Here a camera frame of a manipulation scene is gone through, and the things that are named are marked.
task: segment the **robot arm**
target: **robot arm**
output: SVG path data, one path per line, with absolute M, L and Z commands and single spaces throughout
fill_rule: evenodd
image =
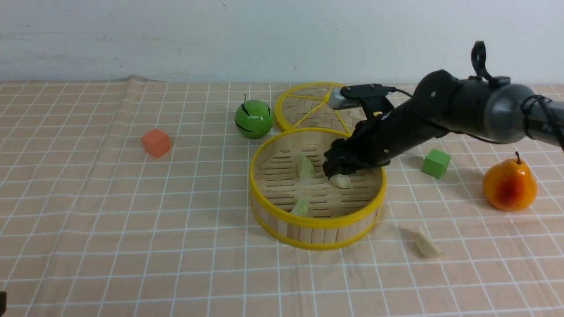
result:
M 564 151 L 564 103 L 536 95 L 527 86 L 511 83 L 509 77 L 490 76 L 485 61 L 485 46 L 478 41 L 472 49 L 477 75 L 468 79 L 440 70 L 425 76 L 413 95 L 378 84 L 333 92 L 329 107 L 362 107 L 367 119 L 355 126 L 351 137 L 336 140 L 326 151 L 325 176 L 386 166 L 400 154 L 448 133 L 493 144 L 529 137 Z M 394 108 L 386 95 L 395 91 L 410 99 Z

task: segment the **bamboo steamer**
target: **bamboo steamer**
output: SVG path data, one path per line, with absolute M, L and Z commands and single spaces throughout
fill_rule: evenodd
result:
M 307 127 L 282 132 L 261 145 L 250 163 L 249 197 L 266 232 L 297 248 L 332 250 L 356 242 L 372 229 L 386 191 L 384 168 L 350 175 L 353 188 L 348 189 L 331 184 L 321 168 L 331 143 L 347 137 L 346 132 Z M 315 178 L 308 184 L 298 184 L 295 159 L 300 155 L 314 163 Z M 296 192 L 310 202 L 309 217 L 290 214 Z

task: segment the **bamboo steamer basket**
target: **bamboo steamer basket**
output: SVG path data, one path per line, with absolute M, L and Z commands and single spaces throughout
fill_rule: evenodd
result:
M 349 175 L 349 189 L 335 187 L 321 168 L 331 143 L 347 137 L 341 131 L 308 127 L 282 132 L 260 146 L 250 163 L 249 197 L 266 232 L 297 248 L 332 250 L 360 240 L 374 227 L 386 191 L 384 168 Z M 315 167 L 308 184 L 298 184 L 295 159 L 300 155 Z M 309 201 L 310 217 L 290 214 L 297 192 Z
M 335 111 L 327 106 L 335 82 L 312 82 L 285 91 L 274 105 L 274 120 L 280 131 L 303 127 L 323 127 L 351 134 L 357 122 L 366 120 L 362 108 Z

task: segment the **yellow rim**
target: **yellow rim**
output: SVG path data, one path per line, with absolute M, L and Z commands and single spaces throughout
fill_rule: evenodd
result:
M 349 245 L 357 242 L 358 240 L 362 239 L 365 235 L 367 235 L 370 232 L 370 230 L 372 230 L 372 228 L 374 228 L 374 226 L 376 225 L 376 223 L 378 222 L 378 220 L 380 218 L 380 214 L 382 213 L 382 209 L 378 210 L 378 213 L 376 214 L 376 217 L 374 218 L 374 221 L 370 224 L 370 226 L 368 226 L 368 228 L 366 228 L 363 232 L 359 233 L 358 235 L 354 236 L 353 238 L 350 238 L 348 240 L 345 240 L 343 242 L 338 242 L 338 243 L 314 244 L 314 243 L 305 243 L 305 242 L 295 241 L 293 239 L 290 239 L 288 237 L 285 237 L 285 236 L 279 234 L 278 232 L 270 229 L 269 226 L 267 226 L 264 223 L 264 221 L 262 221 L 260 219 L 260 217 L 258 216 L 257 210 L 254 208 L 252 203 L 251 203 L 251 209 L 253 210 L 254 218 L 257 220 L 258 224 L 260 224 L 261 227 L 269 235 L 271 235 L 275 239 L 280 240 L 282 243 L 286 243 L 286 244 L 294 246 L 296 248 L 313 250 L 313 251 L 328 251 L 328 250 L 341 249 L 341 248 L 344 248 L 346 246 L 349 246 Z
M 320 81 L 320 82 L 310 82 L 310 83 L 305 83 L 303 85 L 298 85 L 295 87 L 292 87 L 290 89 L 288 89 L 286 92 L 284 92 L 276 101 L 276 104 L 274 105 L 274 121 L 276 122 L 276 125 L 278 126 L 278 129 L 280 129 L 280 131 L 282 132 L 286 132 L 289 130 L 294 130 L 294 129 L 298 129 L 296 128 L 294 125 L 290 124 L 290 122 L 288 122 L 288 120 L 286 120 L 286 118 L 284 117 L 284 115 L 282 114 L 282 104 L 284 103 L 284 100 L 286 100 L 287 97 L 292 97 L 292 98 L 304 98 L 304 99 L 312 99 L 312 100 L 321 100 L 321 103 L 318 104 L 315 108 L 313 108 L 312 110 L 310 110 L 303 118 L 301 118 L 300 120 L 298 120 L 298 122 L 295 124 L 296 126 L 299 125 L 300 123 L 302 123 L 302 121 L 307 118 L 308 116 L 310 116 L 312 113 L 314 113 L 315 111 L 317 111 L 319 108 L 321 108 L 327 101 L 324 98 L 318 98 L 318 97 L 313 97 L 313 96 L 300 96 L 300 95 L 292 95 L 294 92 L 296 92 L 297 90 L 300 89 L 304 89 L 304 88 L 308 88 L 311 86 L 322 86 L 322 85 L 326 85 L 329 86 L 329 92 L 328 94 L 331 93 L 332 89 L 334 87 L 338 87 L 338 88 L 342 88 L 345 85 L 341 84 L 341 83 L 336 83 L 336 82 L 325 82 L 325 81 Z M 351 132 L 349 131 L 349 128 L 347 127 L 347 125 L 345 124 L 345 122 L 343 121 L 343 119 L 341 118 L 341 116 L 339 115 L 339 113 L 335 110 L 333 110 L 335 115 L 337 116 L 337 118 L 339 119 L 339 121 L 341 122 L 341 125 L 345 128 L 345 131 L 347 132 L 348 135 L 351 134 Z
M 250 190 L 251 190 L 252 195 L 258 200 L 258 203 L 267 212 L 273 214 L 274 216 L 276 216 L 276 218 L 284 220 L 284 221 L 288 222 L 289 224 L 293 224 L 295 226 L 328 229 L 328 228 L 345 227 L 345 226 L 348 226 L 350 224 L 356 223 L 357 221 L 363 219 L 368 214 L 373 212 L 376 208 L 378 208 L 378 206 L 380 206 L 382 204 L 382 202 L 384 200 L 384 195 L 386 193 L 386 187 L 387 187 L 386 173 L 385 173 L 383 167 L 380 168 L 380 172 L 382 173 L 382 185 L 380 187 L 380 191 L 376 195 L 376 198 L 374 198 L 374 200 L 372 200 L 365 207 L 359 209 L 358 211 L 356 211 L 354 213 L 351 213 L 351 214 L 343 216 L 343 217 L 330 218 L 330 219 L 312 219 L 312 218 L 299 217 L 299 216 L 296 216 L 296 215 L 292 215 L 288 212 L 285 212 L 284 210 L 276 207 L 268 199 L 266 199 L 261 194 L 260 190 L 257 187 L 256 182 L 254 181 L 254 165 L 255 165 L 257 156 L 260 154 L 260 152 L 263 151 L 263 149 L 266 146 L 268 146 L 269 144 L 271 144 L 273 142 L 276 142 L 278 139 L 283 138 L 283 137 L 290 135 L 290 134 L 293 134 L 293 133 L 301 133 L 301 132 L 332 133 L 332 134 L 339 135 L 343 138 L 348 138 L 348 135 L 346 133 L 343 133 L 343 132 L 340 132 L 340 131 L 320 128 L 320 127 L 306 127 L 306 128 L 292 129 L 292 130 L 288 130 L 286 132 L 282 132 L 282 133 L 274 136 L 273 138 L 269 139 L 268 141 L 264 142 L 258 148 L 258 150 L 255 152 L 255 154 L 253 155 L 253 159 L 250 162 L 249 182 L 250 182 Z

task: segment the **steamer slats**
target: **steamer slats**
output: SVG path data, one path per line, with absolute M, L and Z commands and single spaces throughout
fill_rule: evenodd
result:
M 350 175 L 352 188 L 335 187 L 323 174 L 323 153 L 339 135 L 322 131 L 290 133 L 262 148 L 254 158 L 254 183 L 261 195 L 276 207 L 290 212 L 296 205 L 296 196 L 309 202 L 309 220 L 338 219 L 357 212 L 373 201 L 382 186 L 382 170 L 360 171 Z M 315 175 L 309 182 L 299 182 L 296 158 L 307 156 L 314 164 Z M 282 220 L 275 211 L 258 203 L 251 195 L 251 202 L 261 220 L 261 225 L 291 241 L 302 244 L 331 246 L 346 243 L 358 237 L 373 223 L 376 212 L 367 213 L 362 219 L 342 227 L 312 228 Z

